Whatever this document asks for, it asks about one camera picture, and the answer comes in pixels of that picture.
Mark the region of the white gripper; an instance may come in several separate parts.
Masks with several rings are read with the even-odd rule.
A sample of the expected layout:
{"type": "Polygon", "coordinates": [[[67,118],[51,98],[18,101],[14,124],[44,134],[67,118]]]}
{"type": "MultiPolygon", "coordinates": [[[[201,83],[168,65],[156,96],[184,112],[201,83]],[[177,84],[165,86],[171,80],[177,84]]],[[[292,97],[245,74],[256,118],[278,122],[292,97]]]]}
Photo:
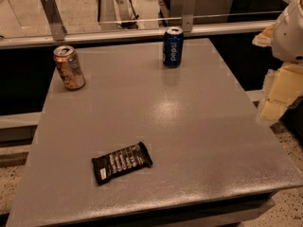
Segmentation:
{"type": "Polygon", "coordinates": [[[252,41],[256,46],[272,46],[273,56],[284,61],[278,70],[270,69],[265,76],[264,95],[256,116],[261,126],[275,124],[303,94],[302,2],[292,0],[278,16],[276,24],[264,28],[252,41]]]}

